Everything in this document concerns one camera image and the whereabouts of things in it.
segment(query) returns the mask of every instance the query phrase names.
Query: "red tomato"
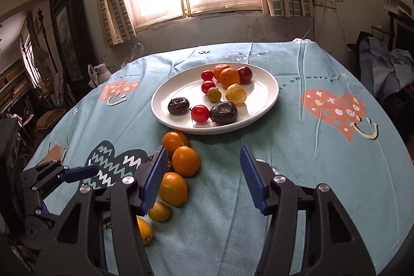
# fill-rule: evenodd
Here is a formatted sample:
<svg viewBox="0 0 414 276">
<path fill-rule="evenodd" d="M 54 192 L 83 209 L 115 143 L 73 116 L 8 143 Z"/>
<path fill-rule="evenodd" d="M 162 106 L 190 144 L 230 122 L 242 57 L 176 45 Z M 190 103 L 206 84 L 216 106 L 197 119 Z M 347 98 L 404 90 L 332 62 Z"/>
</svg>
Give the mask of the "red tomato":
<svg viewBox="0 0 414 276">
<path fill-rule="evenodd" d="M 201 85 L 201 90 L 205 95 L 207 95 L 208 90 L 215 86 L 216 84 L 213 81 L 204 81 L 203 84 Z"/>
<path fill-rule="evenodd" d="M 191 118 L 197 123 L 204 123 L 210 117 L 210 111 L 205 105 L 196 105 L 191 109 Z"/>
<path fill-rule="evenodd" d="M 253 73 L 249 67 L 247 66 L 240 67 L 237 70 L 237 72 L 239 73 L 239 76 L 240 76 L 241 85 L 247 85 L 252 80 Z"/>
<path fill-rule="evenodd" d="M 203 81 L 211 81 L 213 79 L 213 72 L 212 71 L 204 71 L 201 73 L 201 78 Z"/>
</svg>

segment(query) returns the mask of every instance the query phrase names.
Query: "red heart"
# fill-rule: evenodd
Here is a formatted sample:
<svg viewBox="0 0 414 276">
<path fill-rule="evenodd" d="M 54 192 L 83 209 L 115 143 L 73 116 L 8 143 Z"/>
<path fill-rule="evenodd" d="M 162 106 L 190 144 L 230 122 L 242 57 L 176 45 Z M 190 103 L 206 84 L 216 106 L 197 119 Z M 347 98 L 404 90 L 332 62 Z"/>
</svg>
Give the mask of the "red heart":
<svg viewBox="0 0 414 276">
<path fill-rule="evenodd" d="M 128 94 L 139 86 L 139 81 L 126 82 L 118 81 L 107 84 L 102 88 L 101 96 L 98 101 L 107 101 L 110 96 L 115 97 L 116 94 Z"/>
<path fill-rule="evenodd" d="M 362 101 L 349 93 L 338 97 L 324 89 L 310 89 L 302 95 L 302 102 L 307 111 L 334 126 L 349 141 L 355 132 L 350 123 L 358 125 L 366 113 Z"/>
</svg>

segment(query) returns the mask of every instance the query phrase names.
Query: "oval plate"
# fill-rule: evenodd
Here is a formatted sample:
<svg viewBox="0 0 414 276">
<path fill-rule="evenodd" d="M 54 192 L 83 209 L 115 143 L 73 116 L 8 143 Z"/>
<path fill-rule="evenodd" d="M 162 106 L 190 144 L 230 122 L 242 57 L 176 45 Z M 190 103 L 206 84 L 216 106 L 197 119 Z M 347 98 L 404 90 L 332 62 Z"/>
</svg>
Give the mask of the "oval plate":
<svg viewBox="0 0 414 276">
<path fill-rule="evenodd" d="M 151 99 L 151 111 L 155 118 L 162 124 L 184 133 L 197 135 L 215 135 L 226 133 L 243 128 L 258 120 L 276 103 L 279 97 L 279 85 L 272 74 L 264 69 L 236 62 L 227 62 L 230 67 L 238 69 L 248 66 L 253 72 L 250 84 L 243 85 L 247 93 L 247 99 L 243 106 L 237 107 L 238 117 L 236 122 L 228 125 L 218 126 L 208 119 L 203 124 L 191 120 L 191 112 L 181 116 L 174 116 L 168 112 L 168 103 L 173 98 L 186 98 L 190 102 L 190 107 L 205 105 L 208 109 L 214 105 L 207 96 L 201 91 L 201 72 L 213 69 L 219 63 L 206 64 L 182 71 L 161 84 L 155 91 Z M 226 101 L 226 90 L 220 83 L 216 83 L 222 97 L 221 101 Z"/>
</svg>

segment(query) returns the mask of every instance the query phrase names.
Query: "tablecloth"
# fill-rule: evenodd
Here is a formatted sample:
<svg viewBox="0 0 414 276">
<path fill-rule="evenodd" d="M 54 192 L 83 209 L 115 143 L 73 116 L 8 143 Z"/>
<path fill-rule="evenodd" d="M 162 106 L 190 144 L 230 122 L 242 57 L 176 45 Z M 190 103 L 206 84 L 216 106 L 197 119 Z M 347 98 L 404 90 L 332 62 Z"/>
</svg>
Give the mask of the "tablecloth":
<svg viewBox="0 0 414 276">
<path fill-rule="evenodd" d="M 254 273 L 270 218 L 254 208 L 239 164 L 242 145 L 295 184 L 312 188 L 329 184 L 379 273 L 413 225 L 414 168 L 397 130 L 374 97 L 311 41 L 217 44 L 135 60 L 59 121 L 28 168 L 46 155 L 49 143 L 61 147 L 69 143 L 64 164 L 71 168 L 84 166 L 103 140 L 110 141 L 117 154 L 135 148 L 153 154 L 169 131 L 151 113 L 154 91 L 180 71 L 214 62 L 266 69 L 278 81 L 279 99 L 265 116 L 243 129 L 188 136 L 201 168 L 186 179 L 187 202 L 173 208 L 166 223 L 145 217 L 154 231 L 153 242 L 146 246 L 154 274 Z M 119 83 L 127 100 L 108 106 L 106 96 Z M 58 187 L 45 200 L 49 211 L 60 214 L 77 187 L 77 183 Z M 303 253 L 304 216 L 299 213 L 291 273 L 300 270 Z M 105 236 L 108 267 L 116 272 L 110 232 Z"/>
</svg>

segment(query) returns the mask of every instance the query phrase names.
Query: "silver bolt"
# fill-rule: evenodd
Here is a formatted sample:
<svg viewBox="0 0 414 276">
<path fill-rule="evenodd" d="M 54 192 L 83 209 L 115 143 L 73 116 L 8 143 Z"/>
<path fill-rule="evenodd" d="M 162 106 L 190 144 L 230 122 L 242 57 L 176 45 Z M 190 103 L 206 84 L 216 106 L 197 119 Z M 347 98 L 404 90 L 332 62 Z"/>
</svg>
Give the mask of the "silver bolt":
<svg viewBox="0 0 414 276">
<path fill-rule="evenodd" d="M 326 185 L 326 184 L 320 184 L 320 185 L 318 186 L 318 189 L 319 189 L 321 192 L 328 192 L 328 191 L 330 190 L 329 186 L 328 186 L 328 185 Z"/>
<path fill-rule="evenodd" d="M 132 184 L 134 182 L 134 177 L 126 176 L 126 177 L 122 178 L 122 182 L 126 185 Z"/>
<path fill-rule="evenodd" d="M 89 185 L 82 185 L 79 189 L 79 191 L 83 194 L 88 193 L 91 190 L 91 187 Z"/>
<path fill-rule="evenodd" d="M 277 175 L 273 177 L 273 180 L 278 184 L 283 184 L 286 181 L 286 178 L 282 175 Z"/>
</svg>

